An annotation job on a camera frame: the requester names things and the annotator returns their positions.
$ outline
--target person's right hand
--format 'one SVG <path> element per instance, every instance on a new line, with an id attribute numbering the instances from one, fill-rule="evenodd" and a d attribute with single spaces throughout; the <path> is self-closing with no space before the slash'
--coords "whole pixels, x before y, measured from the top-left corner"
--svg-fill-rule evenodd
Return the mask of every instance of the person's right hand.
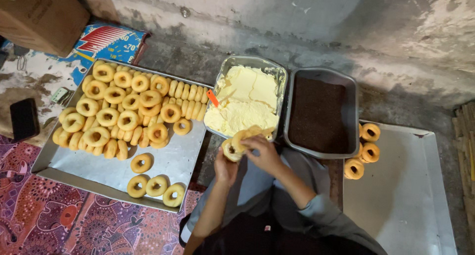
<path id="1" fill-rule="evenodd" d="M 279 154 L 277 154 L 274 144 L 267 141 L 264 136 L 253 136 L 242 140 L 241 143 L 251 149 L 259 151 L 259 155 L 254 155 L 250 149 L 246 149 L 245 152 L 247 157 L 254 162 L 256 166 L 270 175 L 275 176 L 277 170 L 282 167 L 287 167 L 280 159 Z"/>

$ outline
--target concrete floor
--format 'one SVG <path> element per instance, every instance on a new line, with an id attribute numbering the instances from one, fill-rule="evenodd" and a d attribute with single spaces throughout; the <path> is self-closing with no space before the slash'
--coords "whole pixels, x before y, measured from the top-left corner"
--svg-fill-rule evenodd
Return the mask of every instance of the concrete floor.
<path id="1" fill-rule="evenodd" d="M 296 63 L 296 54 L 289 54 L 289 52 L 282 56 L 275 52 L 266 52 L 267 48 L 239 50 L 236 47 L 235 51 L 226 53 L 214 50 L 212 46 L 197 47 L 186 44 L 184 41 L 177 40 L 176 36 L 164 38 L 155 35 L 147 39 L 146 43 L 149 47 L 139 65 L 209 84 L 215 83 L 223 59 L 231 53 L 258 54 L 273 59 L 290 70 L 295 67 L 322 65 L 319 63 L 321 59 L 318 57 L 321 55 L 321 50 L 315 51 L 315 58 L 306 58 L 306 62 Z M 349 65 L 339 64 L 332 67 L 345 72 L 347 71 L 345 68 L 348 69 Z M 451 118 L 453 112 L 447 108 L 436 106 L 443 105 L 443 103 L 432 104 L 428 103 L 429 101 L 434 101 L 433 95 L 409 94 L 397 84 L 390 91 L 360 85 L 360 118 L 418 127 L 436 133 L 455 243 L 460 255 L 470 254 L 457 154 L 452 146 L 454 131 Z M 221 137 L 211 133 L 207 133 L 205 136 L 193 176 L 201 185 L 208 185 L 214 177 L 214 155 L 222 140 Z"/>

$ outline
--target stacked donuts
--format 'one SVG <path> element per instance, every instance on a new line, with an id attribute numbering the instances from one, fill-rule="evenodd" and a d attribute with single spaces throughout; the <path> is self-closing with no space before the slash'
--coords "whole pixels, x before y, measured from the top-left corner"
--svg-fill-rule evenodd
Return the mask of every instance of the stacked donuts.
<path id="1" fill-rule="evenodd" d="M 107 159 L 127 159 L 127 142 L 165 147 L 169 136 L 164 122 L 173 123 L 177 135 L 186 135 L 191 119 L 203 120 L 208 102 L 207 88 L 100 60 L 81 89 L 76 107 L 59 115 L 62 126 L 53 133 L 53 142 Z"/>
<path id="2" fill-rule="evenodd" d="M 375 145 L 381 135 L 376 124 L 359 125 L 359 151 L 356 156 L 345 161 L 344 176 L 347 179 L 360 179 L 364 174 L 364 163 L 376 162 L 380 158 L 380 149 Z"/>
<path id="3" fill-rule="evenodd" d="M 134 173 L 145 173 L 151 168 L 151 157 L 147 154 L 136 155 L 130 162 L 130 168 Z M 177 193 L 176 198 L 172 198 L 173 193 Z M 137 175 L 130 179 L 127 184 L 127 193 L 131 197 L 139 198 L 146 194 L 151 197 L 163 196 L 162 200 L 166 206 L 176 207 L 181 204 L 185 195 L 185 189 L 180 184 L 168 186 L 168 181 L 163 176 L 156 176 L 148 180 L 143 175 Z"/>
<path id="4" fill-rule="evenodd" d="M 263 130 L 258 125 L 252 125 L 246 130 L 236 132 L 232 138 L 224 140 L 224 142 L 221 144 L 224 156 L 229 161 L 240 161 L 242 156 L 244 155 L 244 151 L 248 149 L 248 147 L 241 144 L 241 140 L 256 135 L 263 135 L 265 138 L 270 139 L 274 130 L 275 128 L 267 128 Z"/>

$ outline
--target black phone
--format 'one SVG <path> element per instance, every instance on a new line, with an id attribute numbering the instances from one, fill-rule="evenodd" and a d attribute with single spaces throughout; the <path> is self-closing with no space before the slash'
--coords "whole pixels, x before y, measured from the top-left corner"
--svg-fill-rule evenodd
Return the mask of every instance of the black phone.
<path id="1" fill-rule="evenodd" d="M 28 98 L 10 105 L 14 143 L 39 135 L 38 112 L 34 98 Z"/>

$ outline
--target aluminum tray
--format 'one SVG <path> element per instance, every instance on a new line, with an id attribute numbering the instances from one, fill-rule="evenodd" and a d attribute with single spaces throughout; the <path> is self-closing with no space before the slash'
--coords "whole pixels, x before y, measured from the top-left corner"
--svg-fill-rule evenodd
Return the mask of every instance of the aluminum tray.
<path id="1" fill-rule="evenodd" d="M 284 104 L 284 95 L 285 95 L 285 88 L 287 87 L 288 81 L 288 74 L 287 70 L 284 69 L 281 65 L 264 59 L 258 56 L 245 56 L 245 55 L 231 55 L 224 59 L 223 64 L 221 65 L 221 70 L 219 71 L 216 84 L 213 88 L 213 93 L 217 95 L 221 90 L 220 87 L 217 86 L 217 81 L 220 80 L 222 77 L 226 76 L 229 69 L 233 66 L 245 66 L 245 67 L 252 67 L 256 69 L 261 69 L 262 72 L 273 75 L 276 77 L 277 80 L 277 112 L 276 115 L 279 117 L 279 121 L 277 122 L 276 130 L 272 133 L 272 139 L 276 139 L 277 137 L 277 129 L 279 128 L 280 123 L 280 115 L 282 113 L 282 105 Z M 208 101 L 208 106 L 206 108 L 206 112 L 210 108 L 211 101 Z M 205 127 L 208 131 L 217 134 L 225 139 L 231 138 L 232 136 L 226 136 L 219 131 L 215 131 L 210 127 Z"/>
<path id="2" fill-rule="evenodd" d="M 296 77 L 305 77 L 314 80 L 321 80 L 330 84 L 343 85 L 345 90 L 345 98 L 341 107 L 341 118 L 343 125 L 348 133 L 348 150 L 344 154 L 322 153 L 311 149 L 306 149 L 289 139 L 290 116 L 292 114 L 292 100 L 294 98 L 294 83 Z M 289 99 L 287 103 L 287 111 L 284 124 L 285 142 L 292 148 L 300 150 L 314 157 L 323 159 L 339 159 L 354 157 L 358 154 L 359 149 L 359 126 L 358 126 L 358 83 L 354 78 L 340 71 L 329 67 L 309 67 L 300 68 L 292 71 L 290 75 Z"/>
<path id="3" fill-rule="evenodd" d="M 188 84 L 197 84 L 212 88 L 203 83 L 159 71 L 148 70 L 107 59 L 101 60 L 128 66 L 131 69 L 142 72 L 160 74 Z M 69 101 L 68 106 L 75 106 L 82 94 L 83 91 L 80 84 Z M 149 177 L 166 175 L 169 179 L 169 184 L 181 183 L 181 185 L 188 188 L 201 143 L 203 142 L 206 132 L 202 121 L 193 120 L 192 124 L 192 130 L 185 136 L 174 135 L 173 130 L 169 129 L 170 142 L 163 149 L 129 147 L 128 159 L 119 161 L 115 158 L 105 159 L 102 155 L 94 156 L 83 150 L 71 151 L 70 149 L 60 148 L 54 144 L 52 140 L 53 132 L 56 128 L 61 126 L 61 124 L 57 122 L 33 164 L 31 173 L 105 197 L 176 213 L 181 210 L 181 205 L 175 208 L 167 207 L 163 204 L 161 196 L 149 197 L 146 195 L 142 198 L 133 198 L 127 194 L 126 187 L 129 180 L 137 175 L 130 169 L 130 161 L 135 155 L 149 153 L 152 155 L 154 161 L 151 169 L 145 172 L 144 175 Z"/>
<path id="4" fill-rule="evenodd" d="M 371 123 L 381 129 L 380 159 L 361 179 L 344 179 L 343 212 L 388 254 L 456 255 L 436 135 Z"/>

